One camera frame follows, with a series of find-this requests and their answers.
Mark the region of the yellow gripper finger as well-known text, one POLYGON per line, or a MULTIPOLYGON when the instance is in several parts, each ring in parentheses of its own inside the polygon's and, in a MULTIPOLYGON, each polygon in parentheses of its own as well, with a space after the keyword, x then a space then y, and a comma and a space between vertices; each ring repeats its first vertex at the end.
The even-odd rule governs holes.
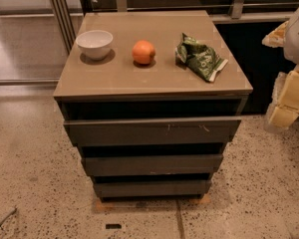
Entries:
POLYGON ((266 35, 262 44, 271 48, 279 48, 284 46, 284 38, 285 38, 285 30, 287 27, 288 21, 280 24, 277 28, 271 31, 268 35, 266 35))
POLYGON ((275 80, 268 123, 288 128, 299 117, 299 65, 288 74, 280 72, 275 80))

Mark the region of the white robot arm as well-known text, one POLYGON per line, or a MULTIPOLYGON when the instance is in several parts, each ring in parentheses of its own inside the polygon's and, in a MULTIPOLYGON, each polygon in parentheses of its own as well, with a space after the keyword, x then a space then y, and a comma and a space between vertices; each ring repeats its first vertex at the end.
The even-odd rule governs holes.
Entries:
POLYGON ((278 74, 265 116, 266 130, 280 132, 299 118, 299 7, 288 21, 266 35, 262 44, 282 47, 284 58, 295 64, 288 74, 278 74))

